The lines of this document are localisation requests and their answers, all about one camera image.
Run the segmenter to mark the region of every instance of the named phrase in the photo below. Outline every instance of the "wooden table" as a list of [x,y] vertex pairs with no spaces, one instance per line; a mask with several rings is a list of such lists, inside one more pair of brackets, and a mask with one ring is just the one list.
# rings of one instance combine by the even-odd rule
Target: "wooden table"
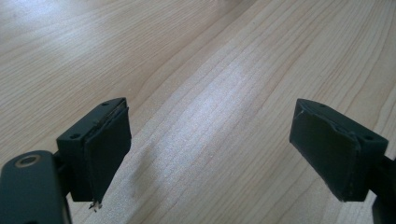
[[372,223],[289,143],[295,101],[396,143],[396,2],[0,3],[0,165],[125,96],[132,148],[74,223]]

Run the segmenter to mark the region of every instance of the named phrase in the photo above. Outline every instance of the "light wood surface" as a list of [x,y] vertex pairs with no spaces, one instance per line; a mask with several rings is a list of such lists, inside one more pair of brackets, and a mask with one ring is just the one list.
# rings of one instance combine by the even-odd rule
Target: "light wood surface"
[[289,143],[297,98],[396,144],[396,2],[0,2],[0,165],[125,96],[132,148],[74,223],[372,223]]

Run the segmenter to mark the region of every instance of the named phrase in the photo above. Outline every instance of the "circular hole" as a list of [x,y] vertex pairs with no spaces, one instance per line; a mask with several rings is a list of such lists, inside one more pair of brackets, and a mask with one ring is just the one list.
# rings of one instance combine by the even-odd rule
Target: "circular hole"
[[365,138],[366,140],[373,140],[373,139],[374,139],[372,136],[369,136],[369,135],[364,136],[364,138]]
[[39,159],[40,159],[39,155],[26,156],[26,157],[19,159],[17,162],[15,162],[15,166],[18,168],[31,166],[31,165],[35,164],[36,162],[38,162]]
[[71,139],[76,139],[80,136],[79,133],[74,133],[73,135],[70,136]]

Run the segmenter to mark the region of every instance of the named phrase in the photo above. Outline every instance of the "wood grain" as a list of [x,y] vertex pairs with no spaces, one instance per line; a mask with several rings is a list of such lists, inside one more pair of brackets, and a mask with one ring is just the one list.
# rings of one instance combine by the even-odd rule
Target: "wood grain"
[[372,223],[289,143],[297,98],[396,156],[396,2],[0,2],[0,165],[127,97],[133,144],[75,223]]

